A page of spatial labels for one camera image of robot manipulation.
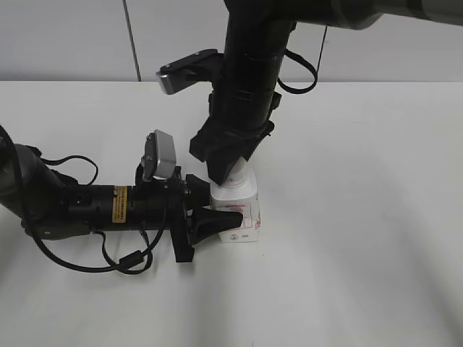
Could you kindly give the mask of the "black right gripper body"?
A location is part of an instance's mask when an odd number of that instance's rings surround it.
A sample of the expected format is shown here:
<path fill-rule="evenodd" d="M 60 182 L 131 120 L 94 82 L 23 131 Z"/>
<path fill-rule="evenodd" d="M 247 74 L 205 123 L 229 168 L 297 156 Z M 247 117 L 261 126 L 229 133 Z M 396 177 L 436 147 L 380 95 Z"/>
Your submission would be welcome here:
<path fill-rule="evenodd" d="M 269 136 L 275 125 L 270 120 L 271 114 L 279 107 L 282 95 L 273 92 L 270 107 L 265 121 L 259 127 L 246 124 L 250 119 L 245 112 L 231 114 L 230 119 L 213 116 L 215 93 L 212 91 L 208 96 L 209 117 L 197 134 L 190 140 L 190 153 L 201 162 L 205 162 L 204 150 L 206 148 L 219 149 L 228 147 L 239 147 L 242 150 L 242 157 L 245 158 L 245 145 L 252 138 L 259 138 L 262 135 Z"/>

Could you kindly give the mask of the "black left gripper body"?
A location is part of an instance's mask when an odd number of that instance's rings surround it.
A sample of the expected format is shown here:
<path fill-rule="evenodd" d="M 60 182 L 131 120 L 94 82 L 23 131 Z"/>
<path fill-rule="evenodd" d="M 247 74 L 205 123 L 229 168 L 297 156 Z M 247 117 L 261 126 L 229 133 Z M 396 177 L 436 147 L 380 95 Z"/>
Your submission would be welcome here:
<path fill-rule="evenodd" d="M 169 231 L 176 262 L 193 261 L 195 250 L 189 240 L 186 190 L 179 166 L 171 178 L 151 181 L 143 181 L 143 167 L 137 167 L 132 188 L 132 217 L 140 229 L 156 231 L 144 255 L 152 254 L 164 231 Z"/>

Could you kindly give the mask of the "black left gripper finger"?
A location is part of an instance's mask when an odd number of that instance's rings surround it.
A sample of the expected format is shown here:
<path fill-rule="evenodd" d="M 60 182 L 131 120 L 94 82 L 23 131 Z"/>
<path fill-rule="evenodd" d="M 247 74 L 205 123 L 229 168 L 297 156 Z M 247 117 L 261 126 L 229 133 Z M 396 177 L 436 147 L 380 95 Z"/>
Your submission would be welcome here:
<path fill-rule="evenodd" d="M 185 199 L 188 210 L 206 207 L 211 203 L 210 184 L 193 174 L 185 176 Z"/>
<path fill-rule="evenodd" d="M 195 246 L 218 233 L 240 227 L 242 221 L 243 214 L 240 212 L 195 208 L 189 217 L 189 242 Z"/>

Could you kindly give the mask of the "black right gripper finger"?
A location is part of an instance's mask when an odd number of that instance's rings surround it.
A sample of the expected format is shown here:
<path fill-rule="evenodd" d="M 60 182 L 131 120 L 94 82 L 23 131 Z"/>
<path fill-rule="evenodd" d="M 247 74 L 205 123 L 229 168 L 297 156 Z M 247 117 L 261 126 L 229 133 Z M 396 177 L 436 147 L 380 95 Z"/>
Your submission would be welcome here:
<path fill-rule="evenodd" d="M 222 185 L 228 178 L 234 164 L 242 157 L 239 147 L 204 150 L 208 177 L 217 185 Z"/>
<path fill-rule="evenodd" d="M 247 141 L 245 145 L 245 160 L 248 161 L 251 159 L 252 155 L 261 144 L 261 142 L 266 138 L 266 135 L 262 135 L 259 138 L 252 138 Z"/>

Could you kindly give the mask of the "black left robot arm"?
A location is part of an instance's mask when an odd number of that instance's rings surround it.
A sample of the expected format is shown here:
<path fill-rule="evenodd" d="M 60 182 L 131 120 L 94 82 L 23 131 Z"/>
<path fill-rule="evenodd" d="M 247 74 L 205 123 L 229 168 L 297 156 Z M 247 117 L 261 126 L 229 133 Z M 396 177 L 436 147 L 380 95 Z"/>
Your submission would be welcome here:
<path fill-rule="evenodd" d="M 144 236 L 149 230 L 169 230 L 176 261 L 191 262 L 197 243 L 243 221 L 239 212 L 209 209 L 209 183 L 181 175 L 173 145 L 145 143 L 133 186 L 79 184 L 54 170 L 57 162 L 42 158 L 37 148 L 17 144 L 15 150 L 23 191 L 17 191 L 12 152 L 2 143 L 1 205 L 21 218 L 24 197 L 42 240 L 97 231 L 139 231 Z"/>

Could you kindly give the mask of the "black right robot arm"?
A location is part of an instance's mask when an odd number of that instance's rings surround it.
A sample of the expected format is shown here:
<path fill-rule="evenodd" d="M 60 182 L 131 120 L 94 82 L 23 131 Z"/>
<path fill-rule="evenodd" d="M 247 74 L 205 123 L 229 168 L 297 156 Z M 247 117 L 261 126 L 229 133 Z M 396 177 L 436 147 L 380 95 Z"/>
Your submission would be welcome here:
<path fill-rule="evenodd" d="M 190 153 L 223 184 L 232 166 L 249 159 L 273 130 L 269 118 L 289 37 L 298 22 L 363 30 L 384 14 L 462 24 L 461 1 L 226 1 L 224 53 L 199 69 L 213 91 L 209 117 L 190 141 Z"/>

